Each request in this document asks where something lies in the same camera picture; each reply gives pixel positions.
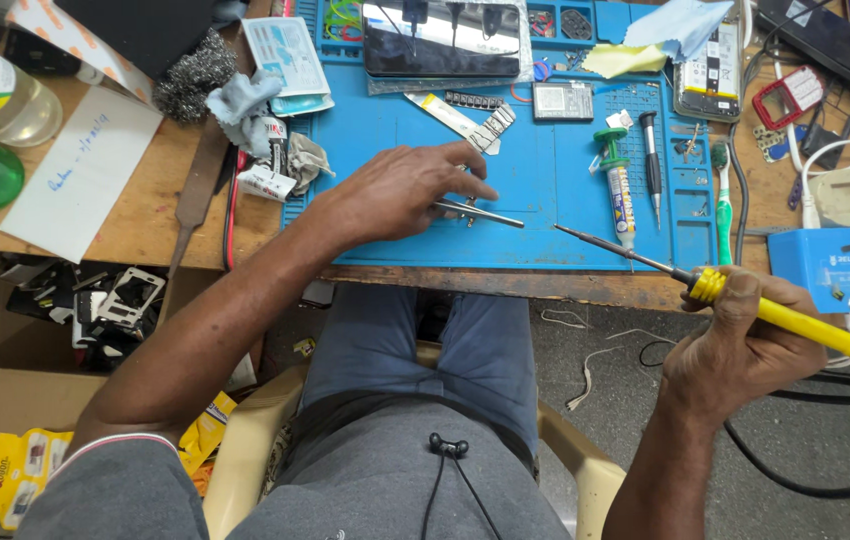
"tweezers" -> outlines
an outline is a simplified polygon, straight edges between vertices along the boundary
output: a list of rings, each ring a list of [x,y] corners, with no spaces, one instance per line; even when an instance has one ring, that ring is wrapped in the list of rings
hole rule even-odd
[[[449,211],[461,215],[467,215],[468,217],[476,217],[479,219],[488,219],[490,221],[501,223],[509,227],[525,229],[525,223],[518,221],[517,219],[512,219],[509,217],[498,215],[497,213],[484,211],[482,209],[476,208],[475,206],[469,206],[468,204],[464,204],[462,202],[455,202],[444,197],[435,201],[434,205],[439,207],[443,211]]]

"plastic bag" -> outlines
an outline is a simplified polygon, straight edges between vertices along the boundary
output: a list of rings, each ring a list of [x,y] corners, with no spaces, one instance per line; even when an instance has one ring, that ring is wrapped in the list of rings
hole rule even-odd
[[[518,62],[519,74],[514,79],[368,79],[368,95],[390,92],[454,91],[498,87],[512,83],[530,83],[535,80],[532,58],[532,39],[529,31],[529,8],[520,0],[481,0],[483,4],[503,4],[518,9]]]
[[[219,447],[226,434],[228,415],[237,405],[225,392],[218,392],[215,400],[185,430],[178,442],[178,457],[189,476]],[[10,531],[18,529],[32,501],[61,467],[72,435],[71,431],[54,433],[37,427],[21,437],[0,433],[2,527]]]

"power strip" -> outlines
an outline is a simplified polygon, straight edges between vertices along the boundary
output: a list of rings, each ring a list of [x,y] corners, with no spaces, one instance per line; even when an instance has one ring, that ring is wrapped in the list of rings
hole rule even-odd
[[[759,0],[755,22],[767,31],[814,6],[812,0]],[[850,82],[850,22],[827,7],[812,9],[776,33],[785,43]]]

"soldering iron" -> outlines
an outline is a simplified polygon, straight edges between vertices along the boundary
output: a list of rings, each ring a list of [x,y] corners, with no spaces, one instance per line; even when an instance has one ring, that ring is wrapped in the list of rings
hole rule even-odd
[[[693,272],[675,268],[642,256],[635,250],[623,248],[622,246],[603,240],[598,236],[587,232],[580,232],[569,227],[555,225],[556,229],[564,231],[573,237],[584,240],[589,244],[611,251],[626,259],[644,263],[648,266],[665,272],[673,280],[682,282],[688,286],[688,294],[695,300],[704,302],[711,306],[719,295],[719,291],[725,286],[727,277],[714,268],[695,269]],[[815,317],[799,313],[794,309],[780,303],[762,298],[758,303],[758,318],[767,321],[779,328],[795,333],[803,338],[808,338],[825,347],[834,349],[843,355],[850,357],[850,332],[839,327],[829,325]]]

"red phone part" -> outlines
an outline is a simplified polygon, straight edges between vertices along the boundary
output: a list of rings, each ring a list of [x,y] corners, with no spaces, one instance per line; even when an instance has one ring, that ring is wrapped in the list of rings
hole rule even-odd
[[[792,111],[781,118],[774,118],[769,113],[762,99],[772,92],[779,92],[788,101]],[[762,88],[753,98],[751,104],[767,129],[777,131],[789,125],[803,113],[815,107],[822,101],[825,88],[815,70],[809,65],[795,69],[785,77]]]

